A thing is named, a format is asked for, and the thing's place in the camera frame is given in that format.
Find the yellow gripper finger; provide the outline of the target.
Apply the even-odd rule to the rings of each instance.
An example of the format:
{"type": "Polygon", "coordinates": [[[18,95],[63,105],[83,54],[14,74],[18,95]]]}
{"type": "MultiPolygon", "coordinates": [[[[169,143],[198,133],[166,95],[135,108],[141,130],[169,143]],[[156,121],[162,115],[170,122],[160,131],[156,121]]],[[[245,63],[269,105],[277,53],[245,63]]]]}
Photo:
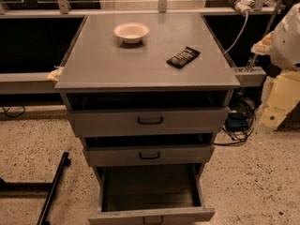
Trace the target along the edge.
{"type": "Polygon", "coordinates": [[[276,76],[262,110],[260,124],[276,130],[300,102],[300,72],[286,71],[276,76]]]}

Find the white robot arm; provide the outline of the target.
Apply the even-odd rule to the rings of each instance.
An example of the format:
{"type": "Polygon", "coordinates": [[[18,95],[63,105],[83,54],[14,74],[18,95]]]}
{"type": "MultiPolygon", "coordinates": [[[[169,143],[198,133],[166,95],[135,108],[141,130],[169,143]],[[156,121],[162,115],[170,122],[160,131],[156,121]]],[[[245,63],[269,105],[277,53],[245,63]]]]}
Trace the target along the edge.
{"type": "Polygon", "coordinates": [[[269,55],[281,69],[262,110],[260,124],[276,130],[300,102],[300,4],[295,4],[276,28],[255,43],[251,51],[269,55]]]}

